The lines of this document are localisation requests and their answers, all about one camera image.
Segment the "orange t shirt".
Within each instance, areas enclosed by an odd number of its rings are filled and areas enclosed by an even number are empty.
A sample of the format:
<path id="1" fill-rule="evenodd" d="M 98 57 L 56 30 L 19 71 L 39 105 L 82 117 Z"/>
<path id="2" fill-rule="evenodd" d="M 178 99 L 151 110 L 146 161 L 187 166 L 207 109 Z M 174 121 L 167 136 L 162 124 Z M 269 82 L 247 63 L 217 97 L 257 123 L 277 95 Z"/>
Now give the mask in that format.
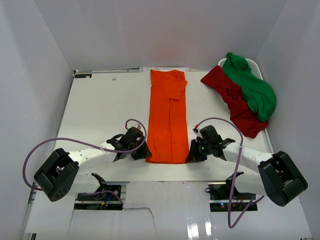
<path id="1" fill-rule="evenodd" d="M 184 164 L 189 154 L 185 73 L 150 71 L 147 146 L 152 164 Z"/>

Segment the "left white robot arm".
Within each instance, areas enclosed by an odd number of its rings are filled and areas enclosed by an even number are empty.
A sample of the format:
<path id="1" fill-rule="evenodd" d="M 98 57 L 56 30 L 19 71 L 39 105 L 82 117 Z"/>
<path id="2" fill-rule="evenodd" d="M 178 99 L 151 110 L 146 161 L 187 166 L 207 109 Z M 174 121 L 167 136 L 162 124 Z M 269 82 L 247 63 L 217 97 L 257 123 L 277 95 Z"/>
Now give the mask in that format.
<path id="1" fill-rule="evenodd" d="M 78 151 L 54 150 L 34 175 L 34 180 L 51 202 L 68 193 L 100 200 L 112 194 L 106 181 L 97 173 L 85 173 L 93 167 L 131 156 L 133 160 L 152 156 L 143 132 L 132 126 L 124 134 L 106 140 L 98 147 Z"/>

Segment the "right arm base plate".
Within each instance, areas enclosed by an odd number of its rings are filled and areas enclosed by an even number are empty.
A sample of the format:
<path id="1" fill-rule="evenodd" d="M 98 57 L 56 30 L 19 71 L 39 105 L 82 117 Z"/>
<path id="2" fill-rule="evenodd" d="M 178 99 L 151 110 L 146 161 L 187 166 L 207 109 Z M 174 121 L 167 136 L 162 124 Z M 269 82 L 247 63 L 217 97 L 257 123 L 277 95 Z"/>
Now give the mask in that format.
<path id="1" fill-rule="evenodd" d="M 204 191 L 209 194 L 209 206 L 212 213 L 226 213 L 228 211 L 230 188 L 226 183 L 209 184 Z M 231 211 L 242 212 L 252 197 L 251 193 L 238 193 L 234 190 Z"/>

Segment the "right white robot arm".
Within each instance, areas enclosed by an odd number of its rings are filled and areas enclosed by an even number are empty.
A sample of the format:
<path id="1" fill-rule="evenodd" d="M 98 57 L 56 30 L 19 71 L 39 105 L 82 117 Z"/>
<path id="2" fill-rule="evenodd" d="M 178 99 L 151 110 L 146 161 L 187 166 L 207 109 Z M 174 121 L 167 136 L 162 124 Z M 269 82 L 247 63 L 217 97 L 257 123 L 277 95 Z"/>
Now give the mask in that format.
<path id="1" fill-rule="evenodd" d="M 234 139 L 223 139 L 212 125 L 194 128 L 186 163 L 203 162 L 212 155 L 253 171 L 232 174 L 226 179 L 226 195 L 236 200 L 243 193 L 267 196 L 284 207 L 308 189 L 308 183 L 291 157 L 283 151 L 266 153 L 241 146 Z"/>

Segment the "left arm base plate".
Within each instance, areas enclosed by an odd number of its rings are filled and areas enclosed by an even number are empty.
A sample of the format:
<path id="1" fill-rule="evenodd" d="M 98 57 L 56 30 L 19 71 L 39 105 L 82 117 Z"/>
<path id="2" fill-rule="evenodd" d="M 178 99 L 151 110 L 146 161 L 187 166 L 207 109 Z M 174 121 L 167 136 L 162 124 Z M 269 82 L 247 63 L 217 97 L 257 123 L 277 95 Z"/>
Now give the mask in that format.
<path id="1" fill-rule="evenodd" d="M 105 189 L 113 192 L 117 197 L 110 192 L 90 196 L 78 194 L 75 199 L 74 210 L 121 211 L 123 204 L 119 201 L 119 198 L 123 203 L 125 202 L 126 184 L 108 183 Z"/>

